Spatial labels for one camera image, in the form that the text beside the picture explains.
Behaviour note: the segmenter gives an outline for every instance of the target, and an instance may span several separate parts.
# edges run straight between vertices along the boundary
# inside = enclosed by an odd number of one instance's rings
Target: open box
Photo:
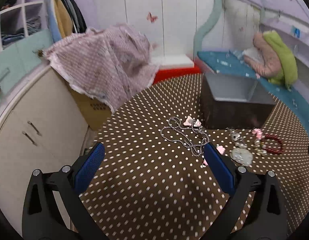
[[[208,129],[262,127],[276,104],[258,80],[213,72],[204,74],[200,103]]]

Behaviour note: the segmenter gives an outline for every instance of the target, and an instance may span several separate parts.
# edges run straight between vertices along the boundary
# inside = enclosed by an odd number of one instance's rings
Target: chain necklace
[[[173,142],[173,143],[180,142],[185,148],[191,151],[191,154],[194,157],[203,156],[204,154],[203,148],[209,142],[209,137],[208,137],[208,134],[204,132],[204,128],[202,126],[194,127],[195,122],[196,120],[193,120],[190,127],[182,127],[181,120],[178,117],[175,117],[175,116],[170,117],[168,120],[169,126],[163,127],[162,130],[160,130],[160,135],[162,136],[162,138],[164,138],[168,142]],[[184,137],[184,140],[183,141],[178,140],[178,139],[172,140],[172,139],[166,138],[163,133],[163,131],[166,129],[172,129],[176,133],[181,134]],[[191,139],[189,139],[188,136],[183,133],[184,130],[191,130],[197,136],[200,134],[202,136],[201,143],[193,144]]]

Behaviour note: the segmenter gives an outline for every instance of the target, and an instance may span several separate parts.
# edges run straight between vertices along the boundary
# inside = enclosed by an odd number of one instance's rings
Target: green towel
[[[281,63],[279,74],[268,81],[277,85],[285,85],[287,89],[290,88],[290,85],[298,79],[297,63],[292,51],[283,43],[276,31],[264,32],[263,37],[277,53]]]

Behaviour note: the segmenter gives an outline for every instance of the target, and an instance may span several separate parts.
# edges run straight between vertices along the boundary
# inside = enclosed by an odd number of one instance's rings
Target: brown tablecloth
[[[199,96],[202,75],[188,75],[156,84],[118,109],[95,141],[106,156],[81,200],[110,239],[199,239],[216,219],[228,195],[223,193],[202,157],[192,157],[180,143],[165,141],[160,129],[178,116],[201,118]],[[255,136],[240,130],[253,164],[249,171],[273,170],[286,199],[288,224],[294,231],[309,211],[309,138],[298,118],[284,103],[277,105],[262,128],[284,142],[283,155],[257,156]],[[229,132],[208,130],[210,140],[233,149]],[[180,135],[171,130],[167,137]],[[193,142],[198,141],[188,133]],[[268,141],[270,147],[277,142]],[[253,193],[234,230],[241,228]]]

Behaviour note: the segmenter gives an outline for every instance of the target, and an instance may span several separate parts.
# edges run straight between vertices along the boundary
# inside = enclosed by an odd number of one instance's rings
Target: silver bolt
[[[32,174],[34,176],[38,176],[40,174],[40,170],[34,170]]]
[[[69,172],[70,169],[71,169],[70,166],[64,166],[64,167],[62,167],[62,171],[65,172],[65,173]]]
[[[275,176],[275,173],[274,173],[273,171],[268,171],[268,175],[269,175],[270,177],[274,177],[274,176]]]
[[[243,167],[243,166],[239,166],[239,167],[238,167],[238,171],[239,171],[240,173],[245,173],[245,172],[247,171],[247,169],[246,169],[245,167]]]

